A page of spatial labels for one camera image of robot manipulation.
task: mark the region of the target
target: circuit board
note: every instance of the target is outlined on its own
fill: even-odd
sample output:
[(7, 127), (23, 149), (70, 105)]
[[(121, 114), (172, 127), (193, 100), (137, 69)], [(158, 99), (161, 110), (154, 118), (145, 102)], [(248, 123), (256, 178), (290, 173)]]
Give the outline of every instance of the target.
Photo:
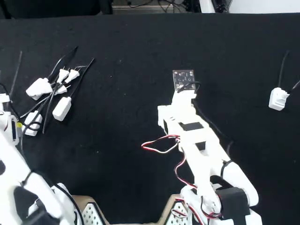
[[(179, 90), (184, 85), (195, 81), (194, 71), (192, 69), (173, 70), (173, 79), (174, 79), (175, 90)], [(195, 90), (195, 84), (189, 85), (184, 89)]]

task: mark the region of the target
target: black cloth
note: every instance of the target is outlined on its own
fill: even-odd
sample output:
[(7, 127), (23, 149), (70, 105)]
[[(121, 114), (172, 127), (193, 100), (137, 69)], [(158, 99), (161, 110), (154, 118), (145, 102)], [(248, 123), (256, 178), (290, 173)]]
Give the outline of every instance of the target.
[[(140, 145), (163, 135), (157, 106), (171, 102), (172, 70), (194, 69), (202, 83), (198, 106), (229, 137), (219, 136), (224, 148), (234, 140), (232, 160), (259, 193), (254, 209), (266, 225), (291, 223), (300, 200), (300, 90), (281, 112), (268, 101), (287, 49), (282, 88), (299, 79), (299, 22), (299, 14), (1, 21), (0, 80), (8, 88), (23, 51), (13, 95), (21, 114), (35, 103), (25, 95), (28, 86), (71, 48), (79, 46), (73, 66), (97, 60), (65, 121), (24, 139), (29, 165), (72, 194), (95, 198), (111, 223), (157, 221), (183, 187), (173, 173), (182, 155)], [(187, 165), (179, 173), (192, 181)]]

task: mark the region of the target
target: white robotic arm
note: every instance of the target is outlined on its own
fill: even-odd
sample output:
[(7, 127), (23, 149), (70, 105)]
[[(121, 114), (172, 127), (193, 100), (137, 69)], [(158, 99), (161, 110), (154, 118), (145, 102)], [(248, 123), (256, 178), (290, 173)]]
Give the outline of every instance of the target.
[[(230, 160), (216, 134), (196, 114), (191, 104), (196, 97), (194, 72), (174, 71), (173, 78), (175, 93), (172, 104), (158, 107), (158, 124), (166, 134), (180, 136), (179, 150), (185, 155), (194, 175), (197, 195), (191, 187), (184, 187), (181, 195), (185, 203), (193, 206), (205, 224), (208, 221), (210, 225), (262, 224), (261, 217), (249, 209), (258, 204), (256, 189), (241, 168)], [(210, 182), (211, 176), (222, 178), (231, 187), (216, 190)], [(240, 213), (244, 215), (239, 215), (235, 203), (244, 204), (244, 207), (240, 205)], [(221, 214), (222, 217), (208, 220), (203, 212)], [(235, 223), (241, 217), (244, 217), (244, 221)]]
[(51, 218), (56, 218), (58, 224), (73, 225), (74, 209), (66, 208), (45, 180), (30, 170), (22, 155), (2, 129), (0, 130), (0, 144), (0, 160), (3, 165), (0, 171), (0, 224), (22, 224), (16, 211), (14, 190), (16, 187), (23, 187), (39, 197), (45, 207), (45, 212)]

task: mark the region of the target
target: black wire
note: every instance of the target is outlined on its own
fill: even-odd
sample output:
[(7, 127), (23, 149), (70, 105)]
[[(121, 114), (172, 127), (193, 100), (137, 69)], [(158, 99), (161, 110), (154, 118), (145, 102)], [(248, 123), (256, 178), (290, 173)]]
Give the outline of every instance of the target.
[(288, 94), (291, 94), (291, 92), (294, 91), (299, 85), (300, 85), (300, 81), (298, 81), (298, 82), (293, 86), (293, 88), (292, 88), (290, 91), (288, 91)]
[(281, 61), (281, 67), (280, 67), (279, 78), (278, 78), (278, 87), (279, 87), (279, 88), (281, 87), (282, 74), (283, 74), (283, 69), (284, 69), (284, 67), (285, 67), (285, 60), (286, 60), (287, 56), (289, 55), (289, 53), (290, 53), (290, 51), (287, 50), (287, 51), (285, 52), (285, 55), (284, 55), (282, 61)]
[(80, 220), (81, 220), (81, 223), (82, 225), (84, 225), (84, 220), (83, 220), (83, 215), (77, 205), (77, 203), (75, 202), (74, 198), (65, 190), (63, 189), (61, 186), (59, 186), (58, 184), (55, 184), (54, 185), (57, 189), (59, 189), (60, 191), (62, 191), (70, 200), (71, 202), (73, 203), (73, 205), (75, 206), (76, 210), (78, 211), (78, 214), (79, 214), (79, 217), (80, 217)]
[(230, 155), (230, 148), (231, 146), (233, 145), (234, 141), (230, 141), (227, 145), (227, 148), (226, 148), (226, 154), (229, 156)]
[(202, 110), (198, 107), (195, 99), (192, 99), (193, 105), (196, 108), (197, 112), (200, 114), (200, 116), (207, 122), (209, 123), (219, 134), (221, 134), (223, 137), (229, 139), (227, 135), (225, 135), (218, 127), (216, 124), (214, 124), (206, 115), (202, 112)]
[(166, 13), (167, 11), (164, 9), (164, 7), (160, 4), (160, 1), (161, 0), (158, 0), (157, 2), (158, 2), (158, 4), (159, 4), (159, 6), (161, 7), (161, 9)]
[(49, 98), (49, 96), (45, 97), (44, 99), (42, 99), (41, 101), (39, 101), (38, 103), (36, 103), (31, 109), (29, 109), (26, 113), (24, 113), (22, 116), (20, 116), (20, 118), (24, 118), (25, 116), (27, 116), (29, 113), (31, 113), (36, 107), (38, 107), (40, 104), (42, 104), (44, 101), (46, 101)]
[(48, 120), (48, 115), (49, 115), (49, 111), (50, 111), (50, 106), (52, 104), (52, 101), (53, 101), (53, 97), (55, 95), (55, 92), (57, 91), (57, 89), (59, 88), (59, 84), (56, 83), (54, 89), (53, 89), (53, 92), (52, 94), (50, 95), (50, 101), (49, 101), (49, 104), (48, 104), (48, 107), (47, 107), (47, 110), (46, 110), (46, 115), (45, 115), (45, 119), (44, 119), (44, 125), (43, 125), (43, 134), (45, 133), (45, 130), (46, 130), (46, 125), (47, 125), (47, 120)]
[(55, 64), (52, 72), (48, 75), (48, 80), (50, 80), (52, 78), (52, 76), (54, 76), (55, 74), (57, 74), (58, 70), (60, 68), (63, 68), (63, 66), (67, 66), (69, 64), (69, 62), (74, 58), (76, 52), (77, 52), (77, 48), (78, 46), (76, 46), (74, 49), (72, 49), (69, 53), (67, 53), (66, 55), (64, 55), (63, 57), (61, 57), (57, 63)]
[(12, 103), (12, 101), (11, 101), (11, 97), (10, 97), (10, 95), (9, 95), (9, 92), (8, 92), (7, 88), (6, 88), (5, 85), (2, 84), (2, 83), (0, 83), (0, 86), (4, 89), (5, 93), (9, 96), (9, 102), (8, 102), (8, 104), (9, 104), (11, 110), (14, 112), (16, 118), (17, 118), (18, 120), (20, 120), (20, 115), (17, 113), (15, 107), (13, 106), (13, 103)]
[(23, 150), (23, 137), (24, 137), (25, 132), (26, 132), (27, 129), (34, 130), (34, 131), (38, 131), (39, 130), (39, 129), (31, 128), (30, 126), (33, 125), (33, 124), (38, 124), (40, 126), (42, 125), (40, 122), (37, 122), (37, 121), (33, 121), (33, 122), (29, 123), (29, 124), (24, 124), (25, 129), (22, 131), (22, 136), (20, 138), (20, 153), (22, 154), (22, 156), (23, 156), (23, 158), (25, 159), (26, 162), (27, 162), (27, 160), (26, 160), (25, 153), (24, 153), (24, 150)]
[(214, 217), (214, 218), (218, 218), (218, 217), (209, 215), (207, 212), (205, 212), (205, 211), (203, 210), (202, 206), (203, 206), (203, 196), (201, 196), (201, 206), (200, 206), (200, 209), (201, 209), (202, 213), (203, 213), (206, 217)]
[(196, 92), (198, 91), (201, 83), (199, 81), (191, 81), (185, 85), (183, 85), (181, 88), (179, 88), (179, 90), (177, 91), (177, 93), (180, 93), (182, 92), (183, 90), (185, 90), (186, 87), (190, 86), (190, 85), (193, 85), (193, 84), (198, 84), (198, 88), (196, 89)]
[(149, 1), (147, 1), (147, 2), (145, 2), (145, 3), (143, 3), (143, 4), (141, 4), (141, 5), (137, 5), (137, 6), (131, 6), (131, 2), (128, 1), (128, 0), (126, 0), (126, 2), (127, 2), (127, 5), (128, 5), (130, 8), (137, 8), (137, 7), (140, 7), (140, 6), (146, 6), (146, 5), (150, 4), (151, 2), (153, 2), (153, 0), (149, 0)]
[(12, 95), (13, 95), (14, 88), (15, 88), (15, 82), (16, 82), (17, 77), (19, 75), (20, 65), (21, 65), (21, 62), (22, 62), (22, 55), (23, 55), (23, 52), (20, 51), (17, 69), (15, 71), (15, 76), (14, 76), (14, 79), (13, 79), (13, 84), (11, 85), (11, 89), (10, 89), (10, 93), (9, 93), (10, 97), (12, 97)]
[(72, 91), (70, 97), (72, 97), (72, 96), (74, 95), (74, 93), (76, 92), (76, 90), (79, 88), (79, 86), (80, 86), (80, 84), (81, 84), (81, 82), (82, 82), (82, 80), (83, 80), (83, 76), (84, 76), (84, 75), (86, 74), (86, 72), (89, 70), (89, 68), (90, 68), (91, 65), (93, 64), (94, 60), (95, 60), (95, 58), (93, 58), (93, 59), (91, 60), (91, 62), (89, 63), (89, 65), (86, 67), (86, 69), (85, 69), (84, 72), (82, 73), (82, 75), (81, 75), (81, 77), (80, 77), (80, 80), (79, 80), (79, 82), (77, 83), (77, 86), (75, 87), (75, 89)]
[(33, 117), (33, 119), (32, 119), (32, 122), (29, 123), (28, 125), (25, 124), (25, 129), (22, 131), (22, 136), (21, 136), (21, 140), (20, 140), (20, 149), (21, 149), (21, 152), (22, 152), (21, 154), (23, 155), (25, 161), (26, 161), (26, 157), (25, 157), (25, 154), (24, 154), (24, 151), (23, 151), (23, 137), (24, 137), (24, 135), (25, 135), (27, 129), (31, 129), (31, 130), (39, 130), (39, 129), (32, 129), (30, 126), (31, 126), (32, 124), (38, 124), (38, 123), (39, 123), (39, 122), (37, 122), (37, 121), (35, 121), (35, 120), (37, 119), (38, 115), (41, 113), (42, 109), (43, 109), (44, 106), (46, 105), (48, 99), (47, 99), (42, 105), (40, 105), (40, 107), (37, 109), (37, 114), (36, 114), (36, 115)]

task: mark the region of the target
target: white plastic housing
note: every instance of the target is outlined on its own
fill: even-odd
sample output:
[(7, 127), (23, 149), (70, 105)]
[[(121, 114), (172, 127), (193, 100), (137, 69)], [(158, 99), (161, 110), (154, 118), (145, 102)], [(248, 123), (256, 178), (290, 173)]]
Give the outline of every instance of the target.
[[(25, 120), (24, 124), (25, 124), (25, 125), (30, 124), (30, 123), (32, 122), (33, 118), (34, 118), (37, 114), (38, 114), (38, 111), (29, 113), (28, 116), (26, 117), (26, 120)], [(36, 121), (36, 122), (39, 122), (39, 123), (41, 123), (42, 120), (43, 120), (43, 117), (42, 117), (41, 114), (39, 114), (39, 115), (37, 116), (37, 118), (35, 119), (35, 121)], [(32, 129), (39, 129), (40, 125), (38, 125), (38, 124), (32, 124), (30, 127), (31, 127)], [(35, 130), (30, 130), (30, 129), (26, 129), (26, 131), (25, 131), (25, 134), (26, 134), (26, 135), (29, 135), (29, 136), (35, 136), (35, 135), (37, 135), (37, 133), (38, 133), (37, 131), (35, 131)]]
[(63, 121), (71, 108), (71, 98), (62, 97), (52, 114), (56, 120)]
[(271, 91), (270, 100), (269, 100), (269, 107), (271, 109), (275, 109), (281, 111), (285, 107), (286, 99), (290, 95), (281, 88), (274, 88)]
[(62, 85), (60, 88), (57, 89), (57, 91), (55, 92), (54, 95), (60, 95), (60, 94), (63, 94), (65, 92), (67, 92), (67, 88), (65, 85)]
[(38, 78), (27, 90), (26, 93), (34, 100), (38, 100), (43, 94), (52, 93), (51, 84), (47, 78)]
[(70, 83), (72, 80), (74, 80), (75, 78), (79, 77), (79, 75), (80, 74), (79, 74), (79, 72), (77, 70), (71, 69), (69, 76), (65, 80), (65, 83)]
[(5, 102), (9, 102), (9, 96), (7, 94), (0, 94), (0, 103), (5, 103)]
[(57, 79), (57, 83), (61, 83), (68, 75), (69, 75), (69, 71), (65, 70), (65, 69), (60, 69), (60, 73)]
[(62, 205), (56, 194), (40, 175), (34, 172), (31, 173), (20, 152), (6, 138), (2, 130), (0, 130), (0, 158), (5, 165), (5, 171), (0, 176), (0, 224), (22, 224), (16, 210), (14, 191), (26, 179), (27, 182), (23, 187), (38, 196), (50, 216), (59, 218), (61, 220), (60, 225), (74, 224), (74, 213), (70, 213)]

